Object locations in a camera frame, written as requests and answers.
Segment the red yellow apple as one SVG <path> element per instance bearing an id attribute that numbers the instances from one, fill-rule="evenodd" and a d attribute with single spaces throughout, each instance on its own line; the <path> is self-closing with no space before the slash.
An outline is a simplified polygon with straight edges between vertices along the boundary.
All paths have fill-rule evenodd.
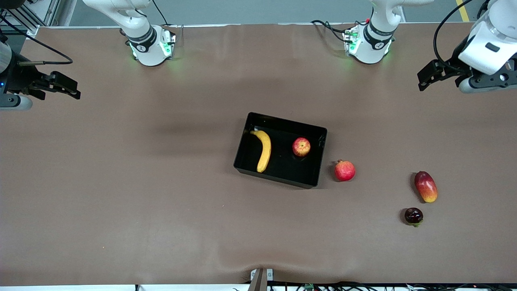
<path id="1" fill-rule="evenodd" d="M 297 157 L 305 157 L 311 150 L 311 144 L 305 137 L 299 137 L 292 143 L 292 152 Z"/>

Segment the black plastic box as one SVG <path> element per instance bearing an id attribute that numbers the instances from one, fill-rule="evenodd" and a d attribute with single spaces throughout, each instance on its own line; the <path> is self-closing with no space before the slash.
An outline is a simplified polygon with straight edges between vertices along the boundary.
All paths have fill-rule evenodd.
<path id="1" fill-rule="evenodd" d="M 265 171 L 257 166 L 263 145 L 252 131 L 264 131 L 271 140 L 272 151 Z M 328 130 L 311 124 L 290 121 L 250 112 L 234 160 L 240 173 L 311 189 L 318 185 Z M 306 138 L 311 145 L 308 155 L 299 157 L 292 150 L 297 138 Z"/>

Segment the yellow banana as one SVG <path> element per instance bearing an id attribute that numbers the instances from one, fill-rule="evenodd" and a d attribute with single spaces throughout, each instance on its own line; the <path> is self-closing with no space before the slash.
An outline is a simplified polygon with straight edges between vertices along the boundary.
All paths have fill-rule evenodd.
<path id="1" fill-rule="evenodd" d="M 271 140 L 270 140 L 270 137 L 269 135 L 265 132 L 265 131 L 251 131 L 250 132 L 252 135 L 256 136 L 260 141 L 261 141 L 261 144 L 262 144 L 262 152 L 261 152 L 261 156 L 260 156 L 260 159 L 257 163 L 257 167 L 256 167 L 256 170 L 258 173 L 263 173 L 268 164 L 269 164 L 269 160 L 270 160 L 270 155 L 271 155 Z"/>

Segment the red yellow mango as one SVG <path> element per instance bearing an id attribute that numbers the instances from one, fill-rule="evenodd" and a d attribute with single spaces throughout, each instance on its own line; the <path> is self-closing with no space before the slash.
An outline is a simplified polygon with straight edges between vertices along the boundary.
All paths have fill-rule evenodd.
<path id="1" fill-rule="evenodd" d="M 429 173 L 419 171 L 415 174 L 414 184 L 421 199 L 426 203 L 433 203 L 438 198 L 438 189 Z"/>

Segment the red pomegranate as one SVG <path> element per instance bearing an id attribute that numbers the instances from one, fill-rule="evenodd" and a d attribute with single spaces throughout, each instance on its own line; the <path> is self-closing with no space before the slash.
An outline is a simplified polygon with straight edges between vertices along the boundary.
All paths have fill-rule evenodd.
<path id="1" fill-rule="evenodd" d="M 356 168 L 350 161 L 338 160 L 334 167 L 334 174 L 338 181 L 350 181 L 356 175 Z"/>

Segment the brown table mat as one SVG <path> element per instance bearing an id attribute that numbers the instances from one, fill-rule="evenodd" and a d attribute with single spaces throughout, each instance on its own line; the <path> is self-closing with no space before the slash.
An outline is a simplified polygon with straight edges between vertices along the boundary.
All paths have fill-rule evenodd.
<path id="1" fill-rule="evenodd" d="M 82 96 L 0 112 L 0 285 L 240 283 L 259 267 L 300 283 L 517 283 L 517 92 L 419 92 L 435 27 L 401 24 L 376 65 L 313 25 L 186 27 L 157 67 L 116 28 L 41 28 L 74 63 L 40 70 Z M 234 168 L 250 112 L 328 130 L 315 188 Z"/>

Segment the dark purple mangosteen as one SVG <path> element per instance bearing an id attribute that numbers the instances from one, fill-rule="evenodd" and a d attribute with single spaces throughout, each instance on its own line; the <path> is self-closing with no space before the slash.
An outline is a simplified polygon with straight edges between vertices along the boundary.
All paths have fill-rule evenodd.
<path id="1" fill-rule="evenodd" d="M 419 227 L 424 220 L 423 212 L 418 208 L 414 207 L 407 208 L 404 212 L 403 217 L 406 224 L 413 227 Z"/>

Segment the aluminium frame profile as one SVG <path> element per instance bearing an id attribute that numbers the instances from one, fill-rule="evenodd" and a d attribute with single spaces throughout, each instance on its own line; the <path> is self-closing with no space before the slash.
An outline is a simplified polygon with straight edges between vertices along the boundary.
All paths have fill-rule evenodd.
<path id="1" fill-rule="evenodd" d="M 59 11 L 66 0 L 26 0 L 15 9 L 0 9 L 0 28 L 6 35 L 34 36 L 40 27 L 57 26 Z"/>

